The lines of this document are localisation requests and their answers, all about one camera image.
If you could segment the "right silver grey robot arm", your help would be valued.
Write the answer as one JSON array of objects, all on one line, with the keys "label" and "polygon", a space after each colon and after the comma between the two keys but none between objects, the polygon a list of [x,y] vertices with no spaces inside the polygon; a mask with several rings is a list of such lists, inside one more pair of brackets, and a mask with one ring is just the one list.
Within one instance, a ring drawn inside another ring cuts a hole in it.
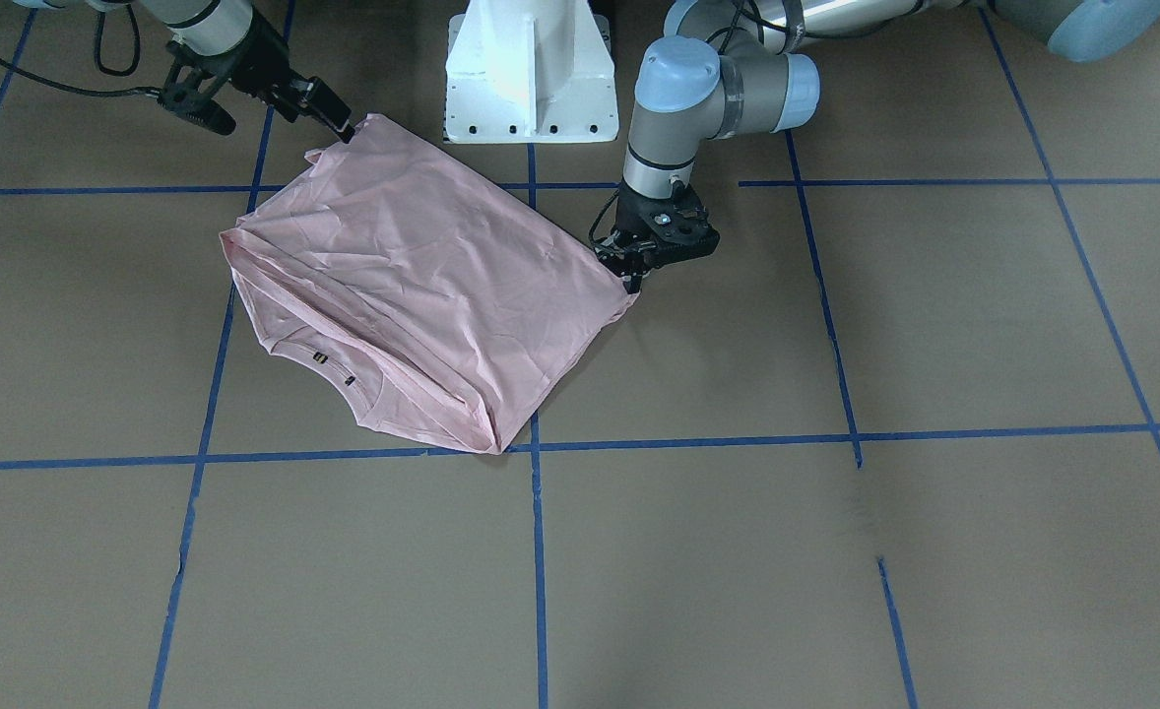
[{"label": "right silver grey robot arm", "polygon": [[260,100],[287,122],[313,118],[342,143],[354,138],[354,113],[316,75],[290,63],[287,39],[251,1],[144,1],[143,8],[171,31],[171,67],[157,87],[90,91],[50,80],[0,59],[0,66],[35,84],[85,97],[147,97],[188,124],[220,136],[235,121],[219,104],[225,86]]}]

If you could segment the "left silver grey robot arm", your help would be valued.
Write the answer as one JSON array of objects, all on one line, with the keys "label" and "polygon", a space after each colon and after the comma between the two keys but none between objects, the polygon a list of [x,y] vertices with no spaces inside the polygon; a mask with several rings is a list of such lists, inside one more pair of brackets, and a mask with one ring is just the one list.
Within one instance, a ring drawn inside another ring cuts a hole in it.
[{"label": "left silver grey robot arm", "polygon": [[604,234],[586,245],[600,283],[628,296],[658,269],[715,254],[720,233],[693,187],[699,145],[791,133],[822,102],[802,46],[861,39],[927,10],[925,1],[677,1],[635,84],[623,176]]}]

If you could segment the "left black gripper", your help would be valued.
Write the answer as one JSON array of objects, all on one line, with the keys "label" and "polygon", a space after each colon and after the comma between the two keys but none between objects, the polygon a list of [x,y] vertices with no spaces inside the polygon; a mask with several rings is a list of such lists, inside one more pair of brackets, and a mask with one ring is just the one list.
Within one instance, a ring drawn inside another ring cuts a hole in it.
[{"label": "left black gripper", "polygon": [[626,294],[640,294],[648,273],[715,254],[720,233],[712,226],[693,185],[675,181],[670,197],[648,198],[621,181],[609,234],[595,238],[595,256],[621,278]]}]

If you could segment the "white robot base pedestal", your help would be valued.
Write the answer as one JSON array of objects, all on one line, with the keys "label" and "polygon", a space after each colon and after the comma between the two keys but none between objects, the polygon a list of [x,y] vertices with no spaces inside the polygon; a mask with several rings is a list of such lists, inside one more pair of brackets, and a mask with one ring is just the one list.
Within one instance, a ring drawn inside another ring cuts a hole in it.
[{"label": "white robot base pedestal", "polygon": [[609,20],[589,1],[471,1],[448,22],[445,142],[614,142]]}]

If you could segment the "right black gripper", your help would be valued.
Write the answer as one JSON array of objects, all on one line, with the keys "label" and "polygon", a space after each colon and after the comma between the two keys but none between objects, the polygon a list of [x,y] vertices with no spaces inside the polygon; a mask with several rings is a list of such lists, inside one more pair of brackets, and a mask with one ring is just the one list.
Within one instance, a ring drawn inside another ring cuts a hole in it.
[{"label": "right black gripper", "polygon": [[229,85],[287,121],[314,118],[343,144],[354,138],[351,109],[322,78],[293,71],[287,41],[259,10],[198,10],[165,26],[173,63],[158,103],[167,113],[211,133],[233,133],[235,121],[216,100]]}]

